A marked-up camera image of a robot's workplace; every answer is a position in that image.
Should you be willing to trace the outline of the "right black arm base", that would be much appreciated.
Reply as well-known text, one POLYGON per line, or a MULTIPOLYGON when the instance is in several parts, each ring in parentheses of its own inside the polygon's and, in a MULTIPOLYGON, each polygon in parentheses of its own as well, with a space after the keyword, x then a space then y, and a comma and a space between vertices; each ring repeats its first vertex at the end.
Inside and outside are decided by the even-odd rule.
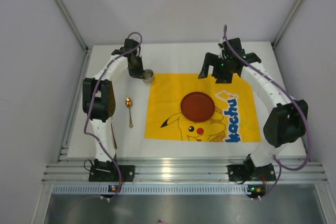
POLYGON ((276 180, 276 174, 272 164, 263 167, 248 167, 243 164, 228 165, 227 169, 229 181, 237 184, 253 181, 262 182, 263 179, 267 182, 276 180))

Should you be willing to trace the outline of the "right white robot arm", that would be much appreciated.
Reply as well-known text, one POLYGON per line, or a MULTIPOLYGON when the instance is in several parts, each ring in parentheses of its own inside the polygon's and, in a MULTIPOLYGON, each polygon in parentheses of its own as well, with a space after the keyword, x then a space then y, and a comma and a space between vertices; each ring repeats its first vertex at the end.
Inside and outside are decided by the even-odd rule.
POLYGON ((220 54, 207 53, 198 77, 207 78, 209 67, 217 83, 231 83, 237 74, 246 81, 262 100, 269 113, 263 127, 264 140, 246 158, 253 168, 269 165, 285 145, 295 142, 306 133, 308 105, 295 100, 267 72, 261 59, 245 53, 239 38, 221 39, 220 54))

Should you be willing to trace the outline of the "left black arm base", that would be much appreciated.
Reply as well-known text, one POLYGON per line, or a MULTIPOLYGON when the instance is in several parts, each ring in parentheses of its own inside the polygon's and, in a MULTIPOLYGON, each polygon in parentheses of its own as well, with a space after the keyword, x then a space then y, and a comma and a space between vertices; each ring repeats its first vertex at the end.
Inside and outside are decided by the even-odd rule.
MULTIPOLYGON (((120 165, 119 169, 121 172, 122 182, 133 182, 135 177, 134 165, 120 165)), ((112 170, 105 170, 96 167, 91 167, 88 181, 117 183, 119 181, 119 173, 114 166, 112 167, 112 170)))

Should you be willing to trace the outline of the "red plastic plate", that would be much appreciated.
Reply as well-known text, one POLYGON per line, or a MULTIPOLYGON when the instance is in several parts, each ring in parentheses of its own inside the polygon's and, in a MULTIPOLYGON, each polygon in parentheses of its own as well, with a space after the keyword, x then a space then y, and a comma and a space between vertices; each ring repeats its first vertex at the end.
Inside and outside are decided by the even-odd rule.
POLYGON ((206 93, 191 92, 182 99, 180 108, 188 120, 198 123, 207 121, 213 116, 215 103, 206 93))

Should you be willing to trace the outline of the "copper fork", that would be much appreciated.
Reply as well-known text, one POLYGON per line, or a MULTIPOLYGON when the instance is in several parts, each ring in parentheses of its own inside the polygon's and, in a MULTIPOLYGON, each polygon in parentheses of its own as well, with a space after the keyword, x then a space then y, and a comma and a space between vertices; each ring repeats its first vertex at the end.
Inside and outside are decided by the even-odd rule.
POLYGON ((113 147, 116 150, 118 147, 117 147, 117 143, 116 143, 116 140, 115 140, 116 138, 115 138, 115 135, 114 135, 112 122, 111 122, 111 132, 112 132, 112 139, 113 139, 113 147))

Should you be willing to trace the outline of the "gold spoon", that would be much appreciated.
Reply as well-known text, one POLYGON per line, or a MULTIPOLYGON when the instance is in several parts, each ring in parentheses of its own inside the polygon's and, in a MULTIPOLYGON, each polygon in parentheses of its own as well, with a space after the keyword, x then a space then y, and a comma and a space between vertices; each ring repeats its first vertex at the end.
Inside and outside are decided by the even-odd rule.
POLYGON ((129 128, 133 128, 133 121, 132 121, 132 115, 131 115, 131 108, 133 106, 133 102, 131 100, 130 97, 127 97, 125 99, 125 106, 128 108, 129 110, 129 128))

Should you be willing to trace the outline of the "yellow Pikachu cloth mat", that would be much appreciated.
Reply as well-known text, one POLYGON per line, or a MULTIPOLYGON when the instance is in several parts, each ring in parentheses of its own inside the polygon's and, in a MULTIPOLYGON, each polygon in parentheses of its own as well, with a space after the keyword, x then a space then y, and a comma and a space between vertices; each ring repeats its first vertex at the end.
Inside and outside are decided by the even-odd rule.
POLYGON ((253 90, 238 75, 231 84, 196 73, 160 73, 150 88, 145 138, 190 142, 260 142, 253 90), (208 94, 215 103, 213 116, 192 122, 181 112, 182 99, 191 92, 208 94))

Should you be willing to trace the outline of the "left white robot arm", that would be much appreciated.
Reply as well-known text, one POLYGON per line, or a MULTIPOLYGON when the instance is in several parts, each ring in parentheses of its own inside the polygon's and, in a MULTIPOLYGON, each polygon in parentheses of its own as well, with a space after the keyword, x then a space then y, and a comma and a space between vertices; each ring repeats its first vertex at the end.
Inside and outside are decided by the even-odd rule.
POLYGON ((100 162, 115 158, 116 147, 112 142, 112 117, 116 109, 113 81, 127 71, 131 78, 144 75, 141 43, 126 38, 124 45, 111 53, 109 61, 93 77, 82 82, 82 110, 86 114, 84 133, 96 140, 96 157, 100 162))

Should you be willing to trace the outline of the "small metal cup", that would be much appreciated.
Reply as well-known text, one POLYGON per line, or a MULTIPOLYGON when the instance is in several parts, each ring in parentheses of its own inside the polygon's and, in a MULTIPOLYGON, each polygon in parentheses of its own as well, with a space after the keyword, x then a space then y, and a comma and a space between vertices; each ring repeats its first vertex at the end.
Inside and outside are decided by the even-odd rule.
POLYGON ((154 80, 154 72, 151 69, 145 69, 142 75, 142 81, 146 84, 152 83, 154 80))

